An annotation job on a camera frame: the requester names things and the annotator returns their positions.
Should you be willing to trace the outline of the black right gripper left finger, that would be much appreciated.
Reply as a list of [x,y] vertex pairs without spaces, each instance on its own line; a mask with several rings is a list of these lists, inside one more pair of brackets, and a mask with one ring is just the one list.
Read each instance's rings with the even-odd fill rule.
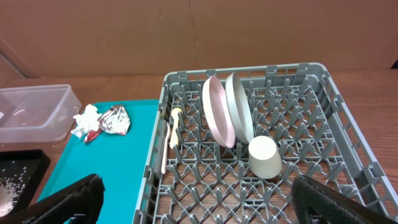
[[90,174],[1,220],[3,224],[96,223],[104,203],[102,178]]

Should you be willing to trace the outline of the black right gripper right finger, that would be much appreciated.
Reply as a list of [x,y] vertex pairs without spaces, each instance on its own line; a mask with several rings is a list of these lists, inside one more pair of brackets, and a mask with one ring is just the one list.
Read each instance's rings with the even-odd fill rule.
[[294,179],[291,195],[299,223],[395,223],[307,175]]

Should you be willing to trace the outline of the white paper cup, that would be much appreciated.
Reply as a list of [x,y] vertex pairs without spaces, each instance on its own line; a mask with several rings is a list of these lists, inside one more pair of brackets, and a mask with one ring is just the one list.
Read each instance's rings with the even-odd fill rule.
[[282,159],[274,140],[257,136],[249,143],[249,166],[262,179],[272,179],[282,170]]

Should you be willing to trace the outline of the red sauce packet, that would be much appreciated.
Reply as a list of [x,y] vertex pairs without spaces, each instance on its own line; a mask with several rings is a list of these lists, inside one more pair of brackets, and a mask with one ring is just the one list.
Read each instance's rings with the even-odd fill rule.
[[96,139],[101,133],[103,132],[102,129],[98,129],[97,131],[89,130],[88,133],[85,135],[83,142],[88,144]]

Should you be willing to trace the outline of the white napkin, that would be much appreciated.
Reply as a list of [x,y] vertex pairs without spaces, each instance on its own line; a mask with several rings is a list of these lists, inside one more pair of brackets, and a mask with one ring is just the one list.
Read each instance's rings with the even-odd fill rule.
[[101,115],[101,113],[98,113],[96,106],[88,104],[82,114],[73,116],[73,119],[76,121],[76,127],[71,130],[71,133],[81,139],[90,131],[99,130],[100,122],[98,120]]

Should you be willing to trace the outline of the foil wrapper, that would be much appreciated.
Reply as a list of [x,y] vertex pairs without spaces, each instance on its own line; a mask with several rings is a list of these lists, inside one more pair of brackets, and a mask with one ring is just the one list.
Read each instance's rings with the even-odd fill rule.
[[124,105],[113,105],[98,121],[102,131],[123,136],[127,134],[131,123]]

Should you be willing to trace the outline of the yellow plastic spoon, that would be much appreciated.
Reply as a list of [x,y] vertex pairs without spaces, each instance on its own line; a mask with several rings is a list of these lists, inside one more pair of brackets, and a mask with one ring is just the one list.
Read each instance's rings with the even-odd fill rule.
[[173,119],[173,127],[172,127],[172,133],[170,137],[170,142],[169,142],[169,147],[173,148],[174,146],[178,146],[179,144],[179,139],[177,136],[177,129],[179,128],[179,114],[182,114],[182,110],[180,108],[174,108],[171,111],[171,117]]

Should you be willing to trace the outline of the gray plate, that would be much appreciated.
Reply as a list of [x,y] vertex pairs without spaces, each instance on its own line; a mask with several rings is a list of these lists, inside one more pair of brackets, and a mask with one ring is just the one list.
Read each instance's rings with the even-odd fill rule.
[[236,73],[230,74],[225,83],[229,116],[238,139],[249,144],[254,139],[254,129],[248,98]]

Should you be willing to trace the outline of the pink plastic utensil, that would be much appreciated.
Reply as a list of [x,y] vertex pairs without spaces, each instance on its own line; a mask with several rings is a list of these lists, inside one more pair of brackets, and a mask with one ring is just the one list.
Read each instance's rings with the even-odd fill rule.
[[167,151],[169,148],[169,139],[171,135],[171,130],[170,130],[170,125],[169,123],[166,123],[167,126],[167,132],[166,132],[166,137],[164,141],[164,151],[163,151],[163,157],[162,157],[162,166],[161,166],[161,173],[164,175],[167,170]]

